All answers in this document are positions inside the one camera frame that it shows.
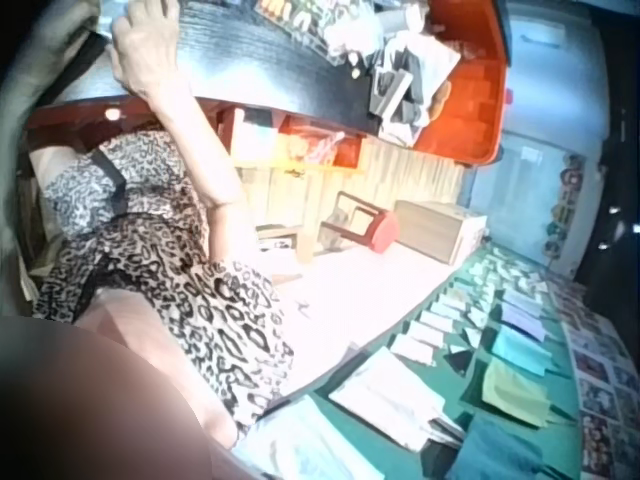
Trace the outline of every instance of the leopard print dress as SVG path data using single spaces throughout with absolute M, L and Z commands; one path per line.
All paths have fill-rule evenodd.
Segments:
M 90 155 L 45 188 L 66 240 L 34 316 L 74 323 L 98 289 L 141 293 L 246 433 L 293 359 L 271 281 L 249 265 L 207 260 L 205 211 L 166 132 L 99 148 L 126 179 L 127 212 L 114 213 L 114 184 Z

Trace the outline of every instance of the wooden wall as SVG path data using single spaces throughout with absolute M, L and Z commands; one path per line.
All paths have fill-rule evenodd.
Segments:
M 296 178 L 277 169 L 240 173 L 257 225 L 304 225 L 307 233 L 316 235 L 320 222 L 333 212 L 340 190 L 389 209 L 397 199 L 455 202 L 464 171 L 450 159 L 373 138 L 363 142 L 360 165 L 364 174 L 311 171 Z

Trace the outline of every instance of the wooden box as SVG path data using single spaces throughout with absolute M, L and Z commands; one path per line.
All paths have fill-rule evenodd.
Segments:
M 487 217 L 449 203 L 398 200 L 398 242 L 449 265 L 460 265 L 480 246 Z

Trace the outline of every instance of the green mat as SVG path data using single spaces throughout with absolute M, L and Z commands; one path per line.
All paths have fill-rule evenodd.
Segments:
M 312 385 L 307 392 L 318 405 L 320 411 L 337 428 L 344 437 L 369 461 L 382 472 L 389 480 L 412 480 L 423 478 L 443 478 L 455 459 L 455 451 L 449 447 L 431 444 L 420 454 L 412 453 L 397 445 L 383 433 L 350 414 L 340 406 L 328 400 L 331 391 L 337 388 L 357 367 L 380 347 L 391 344 L 394 334 L 407 329 L 407 321 L 418 318 L 420 312 L 428 307 L 437 298 L 437 295 L 448 287 L 453 286 L 454 281 L 473 285 L 469 269 L 482 261 L 487 255 L 486 250 L 476 252 L 447 282 L 434 291 L 422 304 L 418 305 L 404 319 L 402 319 L 392 332 L 374 341 L 365 351 L 352 359 L 337 372 L 321 378 Z M 559 367 L 565 372 L 565 376 L 547 372 L 544 378 L 536 377 L 529 372 L 512 366 L 514 370 L 535 382 L 544 385 L 549 393 L 552 403 L 564 413 L 578 418 L 578 397 L 573 379 L 569 352 L 564 342 L 564 334 L 560 324 L 554 318 L 553 306 L 550 299 L 545 300 L 545 313 L 543 318 L 545 328 L 558 340 L 547 338 L 543 346 L 552 355 Z M 461 376 L 447 362 L 445 356 L 449 353 L 446 348 L 440 349 L 435 355 L 436 366 L 427 367 L 404 360 L 404 364 L 416 373 L 430 388 L 442 395 L 445 400 L 444 412 L 461 427 L 468 426 L 473 415 L 485 415 L 494 422 L 504 427 L 508 432 L 519 435 L 525 440 L 538 445 L 543 452 L 544 462 L 562 472 L 569 478 L 579 478 L 581 464 L 581 433 L 579 425 L 551 424 L 546 428 L 536 429 L 515 420 L 500 412 L 490 405 L 482 402 L 482 379 L 487 363 L 492 356 L 488 353 L 495 335 L 502 327 L 499 323 L 499 311 L 495 300 L 492 316 L 485 328 L 481 346 L 474 354 L 471 366 L 466 375 Z M 446 335 L 446 343 L 468 346 L 460 336 L 462 326 L 469 327 L 472 324 L 468 320 L 457 322 L 456 333 Z

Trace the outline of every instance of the dark wooden board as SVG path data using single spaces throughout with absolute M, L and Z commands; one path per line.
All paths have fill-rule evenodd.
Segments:
M 253 10 L 181 1 L 178 60 L 201 98 L 277 109 L 376 134 L 368 112 L 371 78 L 351 78 Z M 107 55 L 100 57 L 52 105 L 120 97 Z

